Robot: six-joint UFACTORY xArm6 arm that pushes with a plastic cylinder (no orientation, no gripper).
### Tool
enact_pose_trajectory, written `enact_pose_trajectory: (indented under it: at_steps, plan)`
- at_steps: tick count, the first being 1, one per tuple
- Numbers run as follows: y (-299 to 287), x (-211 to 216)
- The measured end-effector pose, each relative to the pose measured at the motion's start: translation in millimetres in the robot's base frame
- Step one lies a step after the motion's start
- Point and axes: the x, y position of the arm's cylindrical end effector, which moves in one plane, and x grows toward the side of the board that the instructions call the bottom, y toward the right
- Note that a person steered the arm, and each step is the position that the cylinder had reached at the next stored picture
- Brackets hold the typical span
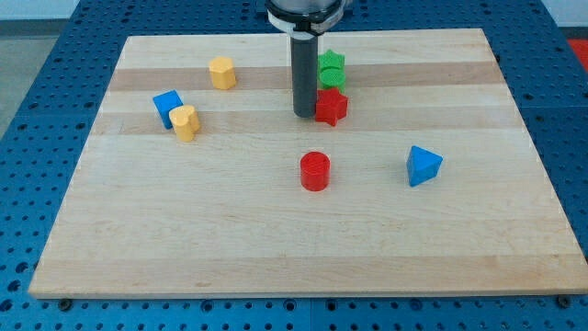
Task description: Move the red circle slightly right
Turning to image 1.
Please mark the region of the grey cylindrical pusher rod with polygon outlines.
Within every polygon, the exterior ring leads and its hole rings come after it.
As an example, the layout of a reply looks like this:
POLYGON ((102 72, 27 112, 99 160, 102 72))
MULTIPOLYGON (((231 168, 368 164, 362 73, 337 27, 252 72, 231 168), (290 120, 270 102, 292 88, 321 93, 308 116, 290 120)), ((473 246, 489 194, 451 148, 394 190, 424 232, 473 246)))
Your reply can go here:
POLYGON ((290 60, 293 111, 300 118, 311 118, 317 101, 318 38, 291 38, 290 60))

